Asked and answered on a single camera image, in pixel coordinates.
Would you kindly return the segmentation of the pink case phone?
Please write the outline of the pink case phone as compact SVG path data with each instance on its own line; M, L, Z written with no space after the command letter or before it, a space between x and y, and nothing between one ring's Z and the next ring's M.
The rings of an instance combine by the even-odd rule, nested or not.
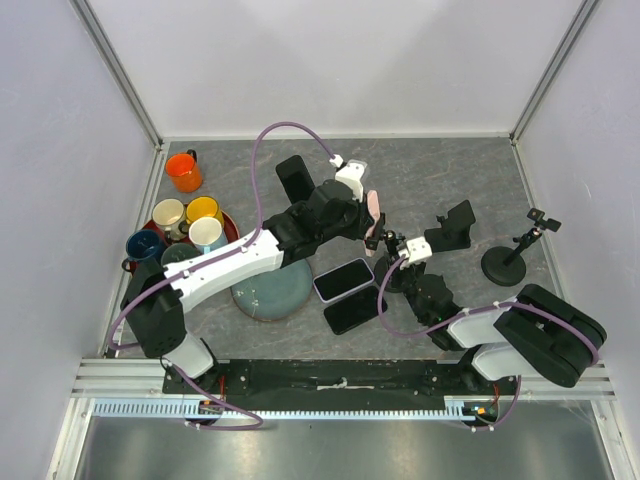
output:
M373 225L367 230L365 234L365 240L373 236L375 227L381 218L378 192L376 190L368 191L366 199L369 215L373 219Z

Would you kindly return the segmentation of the black round phone stand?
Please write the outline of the black round phone stand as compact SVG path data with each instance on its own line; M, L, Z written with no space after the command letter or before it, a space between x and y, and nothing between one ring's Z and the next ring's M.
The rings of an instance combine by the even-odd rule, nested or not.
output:
M367 247L377 247L383 242L386 252L374 265L374 277L382 290L389 293L404 293L415 283L416 273L413 266L404 269L397 267L391 271L392 265L401 258L400 250L406 246L406 237L396 234L393 230L378 227L365 241Z

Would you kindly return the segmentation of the lavender case phone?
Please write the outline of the lavender case phone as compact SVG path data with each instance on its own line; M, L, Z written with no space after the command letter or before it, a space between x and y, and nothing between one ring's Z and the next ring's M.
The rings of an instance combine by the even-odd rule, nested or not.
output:
M313 279L313 286L320 300L329 303L342 299L373 281L374 274L367 262L363 258L357 258L318 275Z

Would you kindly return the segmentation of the black weighted phone stand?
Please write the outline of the black weighted phone stand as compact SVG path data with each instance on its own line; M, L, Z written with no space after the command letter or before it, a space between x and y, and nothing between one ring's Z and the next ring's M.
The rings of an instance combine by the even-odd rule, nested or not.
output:
M540 240L545 231L557 232L562 225L559 220L546 218L545 212L536 208L529 210L527 218L533 222L533 226L521 236L513 238L515 248L495 246L482 256L481 269L492 283L502 287L520 283L527 271L522 253Z

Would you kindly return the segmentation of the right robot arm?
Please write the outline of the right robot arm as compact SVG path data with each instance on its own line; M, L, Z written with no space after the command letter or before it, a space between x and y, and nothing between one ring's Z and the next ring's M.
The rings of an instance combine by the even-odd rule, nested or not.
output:
M444 351L471 352L457 377L473 394L494 380L533 373L572 388L598 362L607 340L596 320L537 284L475 309L458 306L444 278L433 274L418 276L403 295L435 345Z

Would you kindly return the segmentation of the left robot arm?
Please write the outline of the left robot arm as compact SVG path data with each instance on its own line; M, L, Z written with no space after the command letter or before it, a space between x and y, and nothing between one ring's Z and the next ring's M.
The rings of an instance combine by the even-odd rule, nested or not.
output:
M146 357L168 359L185 372L185 382L196 392L211 392L220 371L213 354L187 330L185 314L241 281L313 256L335 238L366 240L380 215L376 191L356 194L341 181L327 180L309 199L211 253L167 266L155 259L142 261L127 287L120 317Z

